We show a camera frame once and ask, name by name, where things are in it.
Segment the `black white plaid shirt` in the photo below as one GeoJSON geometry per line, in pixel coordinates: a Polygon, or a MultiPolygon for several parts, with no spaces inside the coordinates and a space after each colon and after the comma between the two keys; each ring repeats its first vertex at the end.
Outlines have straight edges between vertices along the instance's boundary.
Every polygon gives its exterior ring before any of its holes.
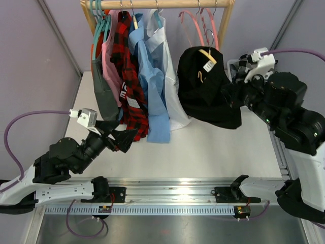
{"type": "Polygon", "coordinates": [[[248,56],[248,54],[244,54],[239,59],[230,62],[228,71],[230,72],[231,81],[233,81],[237,73],[247,74],[252,69],[252,65],[248,62],[248,56]]]}

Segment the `pink hanger of grey shirt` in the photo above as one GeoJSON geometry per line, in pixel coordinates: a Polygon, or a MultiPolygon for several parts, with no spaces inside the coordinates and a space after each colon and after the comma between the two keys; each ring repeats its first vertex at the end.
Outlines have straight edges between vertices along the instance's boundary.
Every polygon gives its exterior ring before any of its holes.
{"type": "Polygon", "coordinates": [[[202,8],[200,10],[200,21],[202,24],[203,35],[204,35],[206,44],[210,45],[213,43],[213,46],[215,47],[215,49],[219,51],[218,31],[217,31],[216,24],[214,21],[214,15],[211,13],[211,11],[209,9],[202,8]],[[208,19],[210,21],[210,25],[207,25],[205,15],[203,14],[204,11],[207,12],[208,19]],[[212,41],[209,39],[208,32],[211,32],[212,41]]]}

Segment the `pink hanger of plaid shirt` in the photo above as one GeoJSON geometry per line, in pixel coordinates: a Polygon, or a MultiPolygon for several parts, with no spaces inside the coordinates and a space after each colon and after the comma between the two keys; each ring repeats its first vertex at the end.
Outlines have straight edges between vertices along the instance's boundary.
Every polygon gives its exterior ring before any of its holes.
{"type": "Polygon", "coordinates": [[[183,30],[184,30],[184,32],[185,32],[185,35],[186,35],[186,37],[187,37],[187,40],[188,40],[190,46],[192,47],[192,46],[193,46],[193,43],[192,43],[192,41],[191,41],[191,37],[189,36],[188,28],[187,28],[186,25],[184,24],[184,17],[185,17],[186,14],[191,18],[192,23],[193,23],[193,25],[195,26],[195,29],[196,29],[197,34],[198,34],[198,37],[199,37],[200,44],[201,44],[202,46],[207,46],[207,44],[205,43],[205,40],[204,40],[204,38],[203,38],[203,34],[202,34],[202,32],[201,32],[201,29],[200,29],[200,27],[199,27],[199,24],[198,24],[196,18],[194,17],[194,15],[193,15],[191,12],[189,12],[188,10],[183,10],[183,11],[181,11],[181,12],[179,13],[178,17],[180,18],[181,26],[182,26],[182,28],[183,28],[183,30]]]}

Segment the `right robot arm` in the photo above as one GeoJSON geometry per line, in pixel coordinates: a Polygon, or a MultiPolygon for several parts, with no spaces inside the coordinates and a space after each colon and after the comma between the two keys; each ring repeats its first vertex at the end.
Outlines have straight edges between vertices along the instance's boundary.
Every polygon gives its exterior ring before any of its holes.
{"type": "Polygon", "coordinates": [[[247,107],[284,144],[297,178],[276,184],[246,176],[231,188],[231,197],[276,201],[291,216],[324,223],[324,117],[302,107],[307,85],[289,72],[268,79],[261,75],[224,85],[221,92],[232,108],[247,107]]]}

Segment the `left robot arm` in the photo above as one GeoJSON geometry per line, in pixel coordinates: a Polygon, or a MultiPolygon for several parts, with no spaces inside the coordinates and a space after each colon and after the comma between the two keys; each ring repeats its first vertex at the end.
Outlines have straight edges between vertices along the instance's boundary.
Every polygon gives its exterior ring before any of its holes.
{"type": "Polygon", "coordinates": [[[81,143],[61,138],[26,170],[22,179],[1,181],[1,213],[21,215],[50,202],[111,200],[108,180],[98,176],[80,184],[68,184],[72,174],[82,174],[105,149],[126,153],[138,130],[117,130],[117,121],[96,121],[81,143]]]}

